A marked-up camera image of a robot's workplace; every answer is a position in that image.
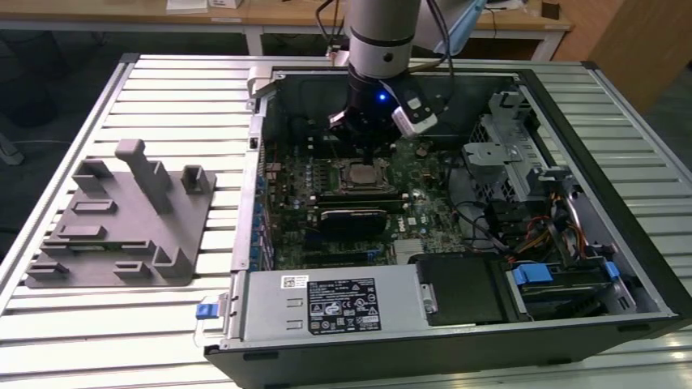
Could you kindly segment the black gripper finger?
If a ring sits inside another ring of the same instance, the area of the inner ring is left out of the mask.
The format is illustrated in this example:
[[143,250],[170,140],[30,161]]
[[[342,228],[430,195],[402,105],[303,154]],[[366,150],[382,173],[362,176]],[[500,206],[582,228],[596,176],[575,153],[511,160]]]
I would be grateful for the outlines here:
[[362,131],[346,114],[330,115],[330,132],[346,144],[350,153],[370,164],[370,146]]
[[370,155],[372,158],[391,157],[396,152],[399,130],[375,130],[370,136]]

